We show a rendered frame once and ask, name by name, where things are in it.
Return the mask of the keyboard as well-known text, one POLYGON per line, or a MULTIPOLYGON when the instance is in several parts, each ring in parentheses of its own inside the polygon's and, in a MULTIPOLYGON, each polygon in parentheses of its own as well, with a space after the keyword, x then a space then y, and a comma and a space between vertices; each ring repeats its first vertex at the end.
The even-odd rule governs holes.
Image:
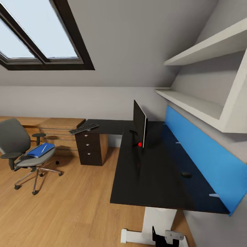
POLYGON ((97 127, 97 126, 99 126, 99 125, 94 123, 94 124, 87 125, 87 126, 84 126, 84 127, 79 127, 77 129, 74 129, 74 130, 70 130, 69 132, 73 135, 73 134, 76 134, 76 133, 80 133, 82 131, 90 130, 90 129, 92 129, 94 127, 97 127))

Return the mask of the folder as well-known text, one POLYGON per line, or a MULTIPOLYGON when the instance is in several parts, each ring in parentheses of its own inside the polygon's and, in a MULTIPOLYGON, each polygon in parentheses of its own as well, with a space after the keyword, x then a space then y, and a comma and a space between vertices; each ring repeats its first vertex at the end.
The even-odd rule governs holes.
POLYGON ((43 143, 42 145, 27 153, 27 155, 39 158, 53 147, 55 147, 55 144, 43 143))

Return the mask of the monitor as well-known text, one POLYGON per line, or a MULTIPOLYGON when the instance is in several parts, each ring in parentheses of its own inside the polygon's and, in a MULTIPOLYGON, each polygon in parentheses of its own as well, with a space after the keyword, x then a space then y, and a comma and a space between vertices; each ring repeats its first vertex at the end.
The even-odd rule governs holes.
POLYGON ((147 134, 147 125, 148 125, 148 118, 146 118, 145 113, 139 106, 136 100, 134 100, 134 118, 133 121, 135 123, 136 131, 130 130, 138 134, 139 142, 133 146, 141 146, 144 147, 144 139, 146 138, 147 134))

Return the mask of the mouse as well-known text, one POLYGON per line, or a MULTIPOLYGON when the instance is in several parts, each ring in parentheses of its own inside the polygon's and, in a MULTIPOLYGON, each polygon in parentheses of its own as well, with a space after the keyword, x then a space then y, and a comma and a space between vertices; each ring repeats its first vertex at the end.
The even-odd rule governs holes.
POLYGON ((183 176, 186 176, 186 177, 192 176, 191 172, 189 172, 189 171, 182 171, 182 174, 183 174, 183 176))

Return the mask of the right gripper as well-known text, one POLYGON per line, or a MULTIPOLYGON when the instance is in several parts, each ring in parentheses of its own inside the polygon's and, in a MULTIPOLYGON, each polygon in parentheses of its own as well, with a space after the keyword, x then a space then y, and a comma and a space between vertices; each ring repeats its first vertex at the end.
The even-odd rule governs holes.
POLYGON ((177 239, 173 239, 173 244, 168 244, 164 236, 157 235, 154 226, 152 227, 152 240, 155 241, 156 247, 179 247, 179 241, 177 239))

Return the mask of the swivel chair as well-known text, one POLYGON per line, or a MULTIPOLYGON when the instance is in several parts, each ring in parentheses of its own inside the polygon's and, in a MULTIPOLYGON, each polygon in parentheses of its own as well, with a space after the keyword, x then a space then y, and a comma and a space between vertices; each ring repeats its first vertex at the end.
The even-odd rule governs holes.
MULTIPOLYGON (((56 147, 51 148, 48 152, 44 153, 39 158, 27 155, 27 153, 40 146, 40 137, 44 137, 46 134, 36 133, 32 136, 37 137, 37 141, 36 146, 30 149, 31 138, 16 118, 7 119, 0 122, 0 151, 3 153, 0 158, 9 159, 9 166, 13 172, 16 172, 20 168, 32 168, 28 175, 14 184, 14 189, 17 190, 20 187, 20 185, 17 185, 19 182, 37 172, 32 192, 32 194, 35 195, 37 193, 35 190, 37 177, 38 175, 40 177, 43 176, 42 170, 57 172, 59 173, 59 176, 62 175, 62 173, 60 171, 44 168, 45 166, 56 161, 54 160, 44 164, 53 156, 56 147)), ((59 161, 56 161, 56 164, 59 164, 59 161)))

